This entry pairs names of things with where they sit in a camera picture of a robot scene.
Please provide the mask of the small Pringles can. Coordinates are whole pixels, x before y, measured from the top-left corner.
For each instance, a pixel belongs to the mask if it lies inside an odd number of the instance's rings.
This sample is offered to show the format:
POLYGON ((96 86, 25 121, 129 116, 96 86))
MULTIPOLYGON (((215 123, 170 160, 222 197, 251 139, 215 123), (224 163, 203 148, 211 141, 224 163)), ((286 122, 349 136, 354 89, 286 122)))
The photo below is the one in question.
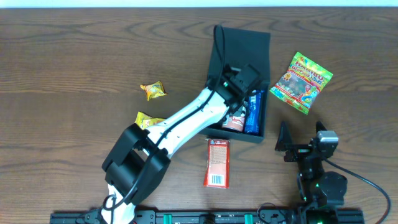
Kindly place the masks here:
POLYGON ((227 114, 221 127, 235 132, 243 132, 246 120, 246 107, 242 106, 236 112, 227 114))

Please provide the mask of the blue cookie packet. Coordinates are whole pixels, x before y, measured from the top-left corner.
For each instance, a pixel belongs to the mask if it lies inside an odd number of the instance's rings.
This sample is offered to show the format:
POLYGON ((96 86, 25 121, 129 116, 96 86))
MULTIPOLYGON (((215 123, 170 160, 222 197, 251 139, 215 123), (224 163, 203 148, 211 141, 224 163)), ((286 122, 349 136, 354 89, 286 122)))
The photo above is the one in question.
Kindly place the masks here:
POLYGON ((259 134, 259 115, 261 111, 262 95, 264 90, 254 90, 253 95, 248 98, 248 116, 244 132, 246 134, 259 134))

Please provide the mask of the black gift box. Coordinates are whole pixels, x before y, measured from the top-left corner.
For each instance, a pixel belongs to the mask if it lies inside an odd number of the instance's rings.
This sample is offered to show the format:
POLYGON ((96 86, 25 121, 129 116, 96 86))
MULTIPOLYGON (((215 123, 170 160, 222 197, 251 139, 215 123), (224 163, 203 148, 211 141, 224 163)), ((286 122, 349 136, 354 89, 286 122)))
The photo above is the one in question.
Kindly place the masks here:
POLYGON ((229 64, 232 67, 242 68, 246 64, 251 64, 261 75, 262 83, 259 88, 256 89, 264 90, 259 115, 259 134, 246 134, 244 129, 241 133, 223 129, 221 125, 225 117, 219 122, 201 130, 200 134, 212 138, 235 139, 260 143, 264 140, 266 128, 267 91, 270 84, 269 43, 271 35, 265 32, 234 28, 224 28, 223 31, 218 31, 217 34, 224 36, 216 38, 213 43, 208 72, 219 73, 221 69, 221 60, 224 57, 224 65, 229 64), (222 50, 226 51, 225 56, 222 56, 222 50))

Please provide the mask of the red snack box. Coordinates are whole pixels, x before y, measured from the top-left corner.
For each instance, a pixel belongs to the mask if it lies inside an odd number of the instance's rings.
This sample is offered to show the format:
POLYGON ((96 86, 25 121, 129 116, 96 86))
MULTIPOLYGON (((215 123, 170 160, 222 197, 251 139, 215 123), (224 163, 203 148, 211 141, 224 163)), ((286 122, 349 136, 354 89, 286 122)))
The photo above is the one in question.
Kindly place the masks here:
POLYGON ((229 140, 207 139, 208 159, 203 185, 227 189, 229 187, 229 140))

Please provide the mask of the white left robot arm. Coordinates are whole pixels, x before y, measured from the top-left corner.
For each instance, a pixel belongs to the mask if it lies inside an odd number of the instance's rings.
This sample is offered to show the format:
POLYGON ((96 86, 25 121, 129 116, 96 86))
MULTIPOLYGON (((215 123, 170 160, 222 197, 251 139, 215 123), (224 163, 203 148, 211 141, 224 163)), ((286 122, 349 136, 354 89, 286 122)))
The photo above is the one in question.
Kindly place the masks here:
POLYGON ((146 129, 138 124, 126 128, 102 164, 109 187, 101 209, 104 222, 130 223, 136 205, 161 183, 173 154, 202 129, 235 112, 257 80, 251 65, 225 66, 173 116, 146 129))

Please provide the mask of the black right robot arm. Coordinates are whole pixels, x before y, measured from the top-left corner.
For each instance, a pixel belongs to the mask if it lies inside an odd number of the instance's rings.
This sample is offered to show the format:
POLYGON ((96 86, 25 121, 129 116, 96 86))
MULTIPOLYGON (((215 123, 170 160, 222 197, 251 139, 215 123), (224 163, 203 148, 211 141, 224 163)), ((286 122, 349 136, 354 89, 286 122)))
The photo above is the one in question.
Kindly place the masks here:
POLYGON ((323 163, 334 154, 339 138, 316 123, 316 136, 308 144, 296 144, 285 121, 281 122, 275 150, 284 152, 285 162, 298 165, 298 186, 308 208, 334 208, 344 204, 348 180, 345 176, 323 168, 323 163))

